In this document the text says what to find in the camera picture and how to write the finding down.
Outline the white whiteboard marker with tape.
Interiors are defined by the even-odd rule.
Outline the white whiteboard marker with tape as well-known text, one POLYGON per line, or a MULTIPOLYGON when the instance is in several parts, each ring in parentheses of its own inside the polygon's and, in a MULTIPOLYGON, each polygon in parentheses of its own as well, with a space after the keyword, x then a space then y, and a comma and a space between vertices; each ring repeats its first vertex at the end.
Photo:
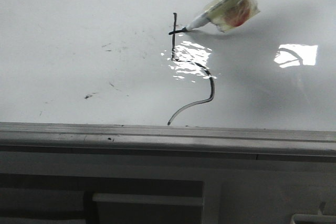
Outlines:
POLYGON ((259 12, 257 0, 213 0, 184 30, 191 31, 212 23, 221 32, 226 32, 241 26, 259 12))

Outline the white tray corner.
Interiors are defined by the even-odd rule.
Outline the white tray corner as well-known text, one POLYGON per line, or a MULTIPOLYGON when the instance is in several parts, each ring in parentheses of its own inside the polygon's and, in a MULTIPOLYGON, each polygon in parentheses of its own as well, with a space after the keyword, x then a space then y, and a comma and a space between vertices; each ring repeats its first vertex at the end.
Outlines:
POLYGON ((297 223, 335 223, 335 215, 324 215, 323 211, 326 202, 321 202, 319 205, 318 213, 313 214, 293 214, 290 219, 290 224, 297 223))

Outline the white whiteboard with aluminium frame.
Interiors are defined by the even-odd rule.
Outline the white whiteboard with aluminium frame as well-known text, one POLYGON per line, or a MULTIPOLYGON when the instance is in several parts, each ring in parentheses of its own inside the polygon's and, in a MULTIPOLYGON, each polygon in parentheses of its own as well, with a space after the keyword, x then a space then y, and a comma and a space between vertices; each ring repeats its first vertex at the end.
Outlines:
POLYGON ((335 0, 210 1, 1 0, 2 140, 335 155, 335 0))

